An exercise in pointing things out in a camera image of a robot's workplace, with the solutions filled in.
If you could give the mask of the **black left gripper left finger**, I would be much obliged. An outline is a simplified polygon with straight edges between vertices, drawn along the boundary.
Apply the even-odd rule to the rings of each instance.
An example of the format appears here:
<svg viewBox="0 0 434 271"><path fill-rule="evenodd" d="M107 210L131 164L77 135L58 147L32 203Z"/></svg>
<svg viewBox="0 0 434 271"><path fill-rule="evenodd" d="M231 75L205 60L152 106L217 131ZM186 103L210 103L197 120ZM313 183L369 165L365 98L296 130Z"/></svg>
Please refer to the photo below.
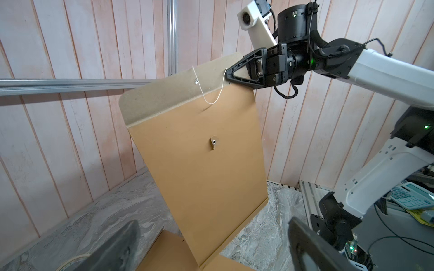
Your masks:
<svg viewBox="0 0 434 271"><path fill-rule="evenodd" d="M140 239L140 226L132 220L120 228L76 271L132 271Z"/></svg>

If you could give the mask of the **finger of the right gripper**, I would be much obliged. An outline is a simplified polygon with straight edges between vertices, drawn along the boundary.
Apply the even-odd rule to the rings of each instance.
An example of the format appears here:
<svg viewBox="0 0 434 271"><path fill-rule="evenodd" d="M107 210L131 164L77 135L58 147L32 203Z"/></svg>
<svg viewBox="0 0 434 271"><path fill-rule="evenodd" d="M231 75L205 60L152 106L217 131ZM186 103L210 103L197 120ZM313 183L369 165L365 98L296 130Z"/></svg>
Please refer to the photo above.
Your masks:
<svg viewBox="0 0 434 271"><path fill-rule="evenodd" d="M247 87L250 87L252 89L267 88L267 86L263 82L255 82L255 81L250 80L250 79L238 79L238 78L231 77L231 76L227 76L226 79L231 83L247 86Z"/></svg>
<svg viewBox="0 0 434 271"><path fill-rule="evenodd" d="M229 81L264 81L266 71L267 49L259 48L245 55L243 59L226 71Z"/></svg>

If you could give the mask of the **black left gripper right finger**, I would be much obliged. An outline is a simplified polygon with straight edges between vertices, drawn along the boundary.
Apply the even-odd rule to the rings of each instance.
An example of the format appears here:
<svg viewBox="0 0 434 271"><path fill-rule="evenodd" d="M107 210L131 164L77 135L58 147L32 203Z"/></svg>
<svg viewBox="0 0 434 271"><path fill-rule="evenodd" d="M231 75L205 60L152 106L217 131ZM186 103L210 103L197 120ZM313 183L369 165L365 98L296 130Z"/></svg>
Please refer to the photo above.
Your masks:
<svg viewBox="0 0 434 271"><path fill-rule="evenodd" d="M289 222L288 238L296 271L356 270L348 259L296 217Z"/></svg>

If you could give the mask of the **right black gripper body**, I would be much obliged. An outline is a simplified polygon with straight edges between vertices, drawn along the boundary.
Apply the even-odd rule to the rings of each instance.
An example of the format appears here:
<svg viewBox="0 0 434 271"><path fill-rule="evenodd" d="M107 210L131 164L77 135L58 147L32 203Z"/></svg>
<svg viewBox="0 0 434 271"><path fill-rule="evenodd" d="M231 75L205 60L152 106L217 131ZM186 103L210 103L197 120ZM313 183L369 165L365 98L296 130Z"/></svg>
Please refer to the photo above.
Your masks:
<svg viewBox="0 0 434 271"><path fill-rule="evenodd" d="M260 86L278 86L287 81L301 85L304 83L304 51L289 49L285 43L257 50L249 63L249 76Z"/></svg>

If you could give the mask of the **brown file bag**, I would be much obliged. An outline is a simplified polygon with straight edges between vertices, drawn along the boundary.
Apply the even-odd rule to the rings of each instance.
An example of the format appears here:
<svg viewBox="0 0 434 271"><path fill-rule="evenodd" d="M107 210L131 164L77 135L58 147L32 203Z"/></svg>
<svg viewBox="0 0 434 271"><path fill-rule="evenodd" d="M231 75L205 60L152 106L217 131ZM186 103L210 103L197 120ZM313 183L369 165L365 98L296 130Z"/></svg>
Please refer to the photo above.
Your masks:
<svg viewBox="0 0 434 271"><path fill-rule="evenodd" d="M126 91L124 123L200 271L268 202L255 96L234 53Z"/></svg>
<svg viewBox="0 0 434 271"><path fill-rule="evenodd" d="M201 268L185 240L162 230L137 267L138 271L199 271ZM249 267L218 255L204 268L206 271L249 271Z"/></svg>

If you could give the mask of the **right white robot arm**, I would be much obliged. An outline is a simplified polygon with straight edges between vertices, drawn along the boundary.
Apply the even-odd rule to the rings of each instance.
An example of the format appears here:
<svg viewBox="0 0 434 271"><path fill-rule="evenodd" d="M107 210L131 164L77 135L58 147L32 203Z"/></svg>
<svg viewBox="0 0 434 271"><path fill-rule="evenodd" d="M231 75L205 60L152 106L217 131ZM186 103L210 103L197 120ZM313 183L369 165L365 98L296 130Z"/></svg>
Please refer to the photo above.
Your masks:
<svg viewBox="0 0 434 271"><path fill-rule="evenodd" d="M318 32L366 43L399 61L434 67L432 1L319 1ZM299 180L333 189L380 150L407 105L308 72L299 93L289 84L255 94L268 179L265 208L223 255L258 271L293 269L288 243L291 218L306 219Z"/></svg>

